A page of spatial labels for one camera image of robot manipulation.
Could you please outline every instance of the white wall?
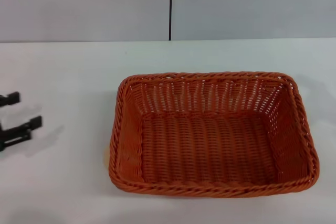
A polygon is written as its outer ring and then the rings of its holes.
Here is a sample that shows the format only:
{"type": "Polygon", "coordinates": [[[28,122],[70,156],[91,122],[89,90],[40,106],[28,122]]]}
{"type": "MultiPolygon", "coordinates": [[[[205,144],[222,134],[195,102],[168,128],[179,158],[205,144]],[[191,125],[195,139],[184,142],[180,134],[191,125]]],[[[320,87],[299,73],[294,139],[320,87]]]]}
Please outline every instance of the white wall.
{"type": "Polygon", "coordinates": [[[0,41],[168,40],[169,0],[0,0],[0,41]]]}
{"type": "Polygon", "coordinates": [[[172,39],[336,37],[336,0],[173,0],[172,39]]]}

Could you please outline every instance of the black vertical line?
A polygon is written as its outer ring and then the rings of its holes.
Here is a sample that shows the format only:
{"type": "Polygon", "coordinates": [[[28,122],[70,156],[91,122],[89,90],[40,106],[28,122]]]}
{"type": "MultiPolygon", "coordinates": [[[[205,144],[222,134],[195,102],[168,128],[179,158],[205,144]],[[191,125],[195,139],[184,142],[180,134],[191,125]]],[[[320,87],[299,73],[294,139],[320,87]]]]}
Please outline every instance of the black vertical line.
{"type": "Polygon", "coordinates": [[[169,40],[172,40],[172,0],[169,0],[169,40]]]}

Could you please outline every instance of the basket bottom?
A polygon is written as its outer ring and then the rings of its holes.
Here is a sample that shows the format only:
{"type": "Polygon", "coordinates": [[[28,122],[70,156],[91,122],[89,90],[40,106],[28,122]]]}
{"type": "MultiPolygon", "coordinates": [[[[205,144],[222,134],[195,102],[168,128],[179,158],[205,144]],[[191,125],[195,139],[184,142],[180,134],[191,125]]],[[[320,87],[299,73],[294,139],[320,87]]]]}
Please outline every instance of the basket bottom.
{"type": "Polygon", "coordinates": [[[142,121],[142,178],[148,183],[218,186],[276,183],[272,149],[258,113],[142,121]]]}

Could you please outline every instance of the orange wicker basket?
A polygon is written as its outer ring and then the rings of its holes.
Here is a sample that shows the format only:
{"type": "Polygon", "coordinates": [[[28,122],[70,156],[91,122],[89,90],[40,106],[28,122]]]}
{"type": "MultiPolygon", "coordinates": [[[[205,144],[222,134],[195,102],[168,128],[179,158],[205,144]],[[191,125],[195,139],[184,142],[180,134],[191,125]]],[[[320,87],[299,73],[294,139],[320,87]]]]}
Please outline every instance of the orange wicker basket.
{"type": "Polygon", "coordinates": [[[163,73],[120,84],[109,174],[133,193],[255,197],[308,189],[319,160],[291,77],[163,73]]]}

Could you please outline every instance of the white tabletop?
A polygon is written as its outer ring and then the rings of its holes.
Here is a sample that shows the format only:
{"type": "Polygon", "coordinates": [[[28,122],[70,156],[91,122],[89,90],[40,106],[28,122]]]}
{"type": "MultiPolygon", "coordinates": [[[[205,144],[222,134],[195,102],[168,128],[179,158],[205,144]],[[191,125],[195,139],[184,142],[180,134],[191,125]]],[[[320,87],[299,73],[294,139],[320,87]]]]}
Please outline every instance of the white tabletop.
{"type": "Polygon", "coordinates": [[[0,223],[335,223],[336,39],[0,44],[3,127],[36,115],[34,139],[0,153],[0,223]],[[160,72],[279,71],[299,85],[321,174],[307,191],[249,199],[124,193],[102,154],[119,83],[160,72]]]}

